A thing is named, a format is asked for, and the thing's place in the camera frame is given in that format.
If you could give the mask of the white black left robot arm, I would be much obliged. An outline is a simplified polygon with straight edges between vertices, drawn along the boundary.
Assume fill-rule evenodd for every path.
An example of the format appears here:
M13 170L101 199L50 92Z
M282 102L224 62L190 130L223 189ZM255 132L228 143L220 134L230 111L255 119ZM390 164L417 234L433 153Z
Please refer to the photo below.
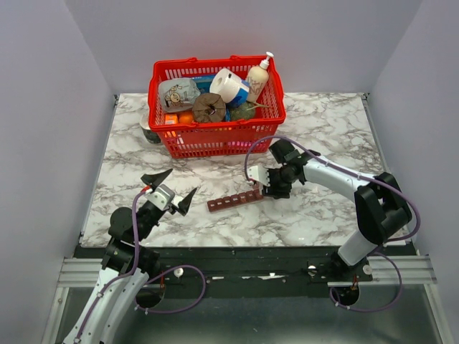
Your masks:
M159 253L141 246L151 230L167 214L185 216L196 193L193 189L182 200L164 181L173 170L144 174L145 187L132 206L120 207L110 216L105 248L92 293L64 343L112 343L118 327L135 296L161 272Z

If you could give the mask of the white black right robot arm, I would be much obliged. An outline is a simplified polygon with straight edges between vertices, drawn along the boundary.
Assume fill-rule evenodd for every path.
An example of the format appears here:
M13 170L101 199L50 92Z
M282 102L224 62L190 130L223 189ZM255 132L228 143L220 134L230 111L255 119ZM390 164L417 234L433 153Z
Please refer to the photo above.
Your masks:
M333 164L318 152L299 153L285 139L273 143L269 150L280 167L250 169L258 170L255 180L262 184L263 196L289 199L292 186L298 181L316 183L354 203L358 229L338 248L329 265L337 280L354 275L356 264L412 220L408 203L390 173L359 174Z

